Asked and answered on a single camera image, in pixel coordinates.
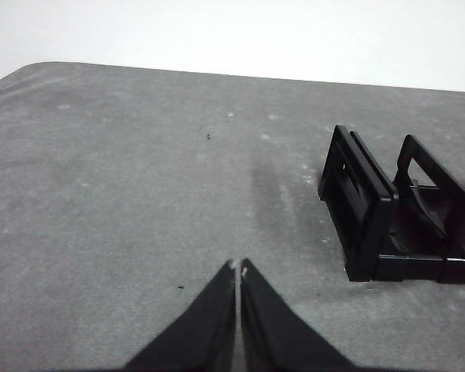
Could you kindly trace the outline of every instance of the table surface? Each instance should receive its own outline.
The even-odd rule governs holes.
[[[122,366],[242,257],[354,363],[465,371],[465,285],[346,279],[316,194],[336,124],[390,177],[412,133],[465,184],[465,93],[72,63],[0,80],[0,371]]]

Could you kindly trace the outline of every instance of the black plastic frame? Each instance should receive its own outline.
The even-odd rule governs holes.
[[[412,159],[436,186],[408,176]],[[319,185],[351,281],[465,283],[465,188],[407,135],[393,182],[356,132],[336,126]]]

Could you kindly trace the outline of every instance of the white wall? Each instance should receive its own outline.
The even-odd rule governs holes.
[[[0,78],[47,60],[465,91],[465,0],[0,0]]]

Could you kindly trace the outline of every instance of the gray surface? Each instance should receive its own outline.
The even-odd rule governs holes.
[[[1,80],[0,371],[120,366],[231,257],[356,363],[465,371],[465,285],[347,281],[315,194],[336,123],[390,176],[413,133],[465,183],[465,93],[67,63]]]

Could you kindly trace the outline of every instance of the black plastic object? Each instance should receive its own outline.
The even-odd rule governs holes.
[[[408,175],[414,160],[436,186]],[[407,135],[391,182],[356,132],[336,126],[319,185],[351,281],[465,283],[465,188]]]
[[[355,366],[290,310],[251,261],[240,269],[248,372],[393,371]],[[125,367],[105,372],[231,371],[235,298],[228,261],[183,315]]]

